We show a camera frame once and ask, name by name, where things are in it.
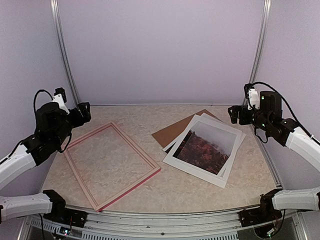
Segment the beige marbled table surface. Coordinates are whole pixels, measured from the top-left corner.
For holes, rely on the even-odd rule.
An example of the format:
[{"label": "beige marbled table surface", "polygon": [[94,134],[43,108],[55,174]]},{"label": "beige marbled table surface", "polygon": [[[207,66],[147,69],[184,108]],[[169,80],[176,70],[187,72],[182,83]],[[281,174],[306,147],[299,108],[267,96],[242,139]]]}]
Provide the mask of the beige marbled table surface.
[{"label": "beige marbled table surface", "polygon": [[[144,105],[91,107],[92,120],[72,131],[76,139],[110,121],[115,122],[161,167],[147,182],[105,208],[130,213],[197,213],[259,204],[260,195],[276,187],[266,160],[249,126],[231,124],[227,106]],[[179,120],[207,109],[246,137],[237,151],[225,189],[162,162],[166,153],[151,136]],[[67,205],[92,208],[64,154],[57,154],[44,181]]]}]

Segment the vertical metal post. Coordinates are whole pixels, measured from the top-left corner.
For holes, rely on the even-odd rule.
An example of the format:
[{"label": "vertical metal post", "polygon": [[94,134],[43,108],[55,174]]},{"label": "vertical metal post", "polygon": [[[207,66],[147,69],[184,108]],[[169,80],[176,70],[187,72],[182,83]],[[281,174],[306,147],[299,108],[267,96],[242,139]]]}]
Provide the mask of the vertical metal post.
[{"label": "vertical metal post", "polygon": [[[269,15],[271,10],[271,1],[272,0],[264,0],[264,6],[263,6],[263,13],[262,13],[262,21],[261,21],[261,27],[260,27],[260,33],[259,33],[259,39],[258,39],[258,46],[255,51],[254,56],[254,62],[250,74],[249,83],[254,83],[256,81],[257,72],[259,69],[259,64],[265,44],[265,38],[267,33],[267,27],[268,27],[268,21],[269,21]],[[244,98],[242,105],[247,104],[247,99]]]},{"label": "vertical metal post", "polygon": [[65,42],[64,42],[64,35],[63,35],[63,31],[62,31],[60,14],[59,14],[58,0],[50,0],[50,3],[51,3],[53,22],[54,22],[54,26],[55,26],[55,30],[56,30],[56,35],[58,37],[58,43],[59,43],[59,47],[60,47],[60,52],[61,52],[61,56],[62,56],[62,61],[63,61],[63,65],[64,65],[66,78],[67,78],[67,81],[68,81],[68,84],[69,84],[69,87],[70,87],[70,90],[72,93],[73,101],[74,101],[75,105],[77,106],[80,103],[80,101],[79,101],[76,84],[75,84],[74,78],[71,73],[71,68],[70,68],[70,64],[69,64],[69,60],[68,60],[68,56],[67,56],[66,46],[65,46]]}]

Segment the printed photo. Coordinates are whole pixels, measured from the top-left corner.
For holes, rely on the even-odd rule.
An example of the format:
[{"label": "printed photo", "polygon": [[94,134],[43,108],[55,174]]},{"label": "printed photo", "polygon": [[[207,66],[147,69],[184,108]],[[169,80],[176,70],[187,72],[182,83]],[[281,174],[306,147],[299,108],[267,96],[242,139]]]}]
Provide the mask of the printed photo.
[{"label": "printed photo", "polygon": [[236,137],[229,131],[198,122],[173,157],[217,175],[230,157]]}]

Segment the brown board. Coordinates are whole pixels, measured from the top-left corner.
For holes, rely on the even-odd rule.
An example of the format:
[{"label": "brown board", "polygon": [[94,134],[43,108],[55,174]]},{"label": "brown board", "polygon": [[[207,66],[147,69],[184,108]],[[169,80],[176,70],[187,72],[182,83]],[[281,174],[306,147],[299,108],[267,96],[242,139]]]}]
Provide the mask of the brown board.
[{"label": "brown board", "polygon": [[186,129],[186,127],[188,126],[188,124],[190,123],[190,121],[194,117],[194,115],[201,116],[201,114],[203,114],[203,113],[208,114],[211,117],[218,119],[211,112],[209,112],[206,109],[203,109],[203,110],[201,110],[191,116],[188,116],[180,121],[177,121],[174,124],[171,124],[170,126],[167,126],[163,129],[153,133],[152,136],[164,148]]}]

